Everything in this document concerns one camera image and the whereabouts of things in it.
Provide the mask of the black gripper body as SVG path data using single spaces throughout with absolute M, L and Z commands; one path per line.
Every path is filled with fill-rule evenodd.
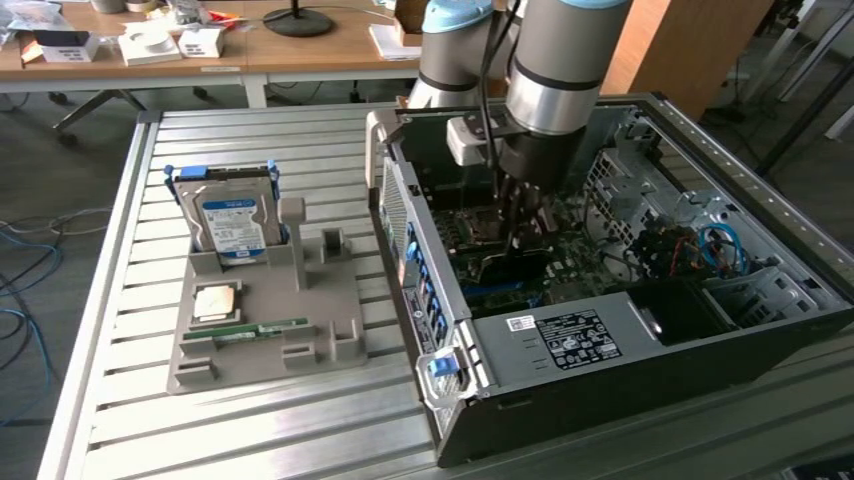
M 585 136 L 581 127 L 565 135 L 525 132 L 504 138 L 499 167 L 521 183 L 539 189 L 557 189 Z

